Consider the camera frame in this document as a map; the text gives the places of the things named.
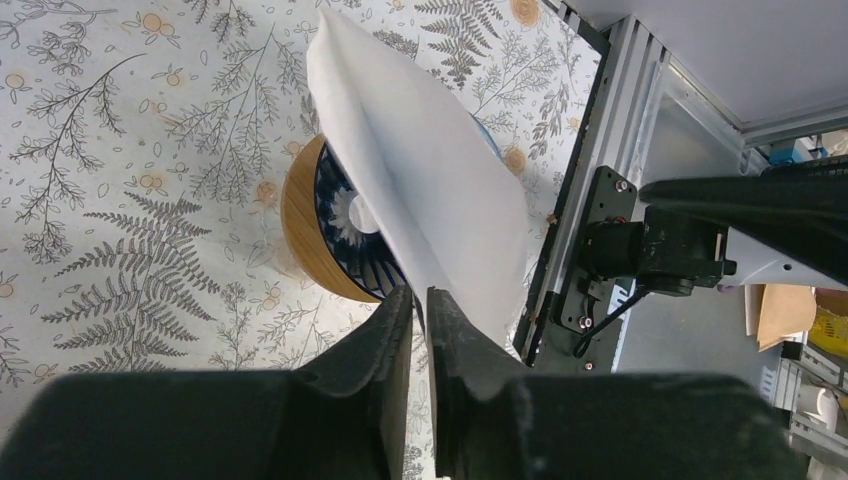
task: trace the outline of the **floral tablecloth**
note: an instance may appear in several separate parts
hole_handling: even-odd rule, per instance
[[[371,313],[307,278],[280,225],[321,130],[322,4],[488,127],[530,271],[600,58],[538,0],[0,0],[0,438],[65,372],[295,368]],[[430,478],[415,349],[404,478]]]

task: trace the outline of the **white napkin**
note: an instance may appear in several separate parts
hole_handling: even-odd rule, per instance
[[[415,294],[449,290],[503,345],[524,300],[520,183],[437,80],[341,14],[320,15],[309,90],[339,163]]]

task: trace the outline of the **screw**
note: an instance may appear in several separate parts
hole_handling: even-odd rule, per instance
[[[589,317],[580,317],[577,319],[577,325],[579,325],[583,330],[592,328],[593,323],[594,322],[592,322],[592,319]]]

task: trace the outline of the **black metal plate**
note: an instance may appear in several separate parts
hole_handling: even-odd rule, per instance
[[[626,188],[619,192],[618,182],[626,182]],[[577,230],[577,245],[582,245],[587,225],[606,221],[615,217],[630,220],[636,204],[637,189],[609,167],[600,167],[589,187],[589,194],[583,210],[583,216]],[[603,374],[612,370],[615,349],[621,332],[621,321],[610,324],[593,339],[583,358],[571,355],[574,345],[583,334],[578,319],[585,315],[587,296],[580,292],[578,285],[589,278],[589,274],[580,264],[579,251],[566,259],[566,281],[561,295],[562,313],[556,318],[543,318],[544,332],[539,351],[533,364],[534,369],[565,374]],[[609,308],[614,280],[600,282],[601,296],[605,300],[595,304],[593,320],[600,322]]]

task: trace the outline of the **blue plate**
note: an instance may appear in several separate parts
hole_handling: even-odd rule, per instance
[[[503,161],[495,141],[475,118],[486,143]],[[406,277],[380,232],[360,231],[350,220],[349,209],[358,196],[344,175],[327,142],[315,169],[315,212],[324,243],[343,272],[359,288],[382,300]]]

